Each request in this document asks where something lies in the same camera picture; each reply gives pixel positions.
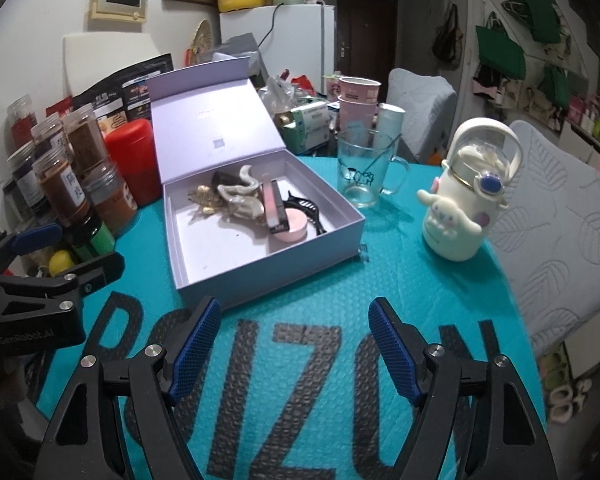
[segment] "screw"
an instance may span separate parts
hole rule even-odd
[[[160,355],[160,352],[162,352],[162,347],[160,345],[149,345],[144,349],[144,355],[147,357],[156,357],[157,355]]]
[[[438,343],[433,343],[427,346],[427,352],[433,355],[433,357],[442,357],[445,354],[445,348]]]
[[[80,360],[80,366],[82,368],[91,368],[94,364],[96,364],[96,356],[95,355],[85,355]]]
[[[496,357],[493,358],[493,362],[496,363],[496,366],[499,366],[500,368],[506,368],[509,366],[509,358],[506,355],[496,355]]]

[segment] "open box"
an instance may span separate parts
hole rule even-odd
[[[364,217],[285,149],[247,77],[248,59],[229,59],[165,73],[147,81],[164,188],[171,270],[185,302],[216,297],[237,306],[358,254]],[[216,170],[244,165],[268,173],[287,193],[320,209],[327,233],[283,244],[266,226],[216,213],[196,214],[189,193],[209,185]]]

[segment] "chair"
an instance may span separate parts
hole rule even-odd
[[[426,163],[436,146],[446,147],[457,101],[446,79],[395,68],[389,74],[386,101],[406,111],[402,140],[418,162]]]
[[[600,174],[530,124],[510,127],[525,158],[488,237],[539,356],[600,311]]]

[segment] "refrigerator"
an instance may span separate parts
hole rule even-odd
[[[325,75],[333,74],[335,60],[335,7],[305,4],[234,10],[220,14],[222,42],[253,33],[269,75],[288,68],[291,78],[305,75],[316,91],[324,92]]]

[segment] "brown door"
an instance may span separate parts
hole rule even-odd
[[[345,75],[382,83],[386,99],[389,72],[395,67],[397,0],[337,0],[336,66]]]

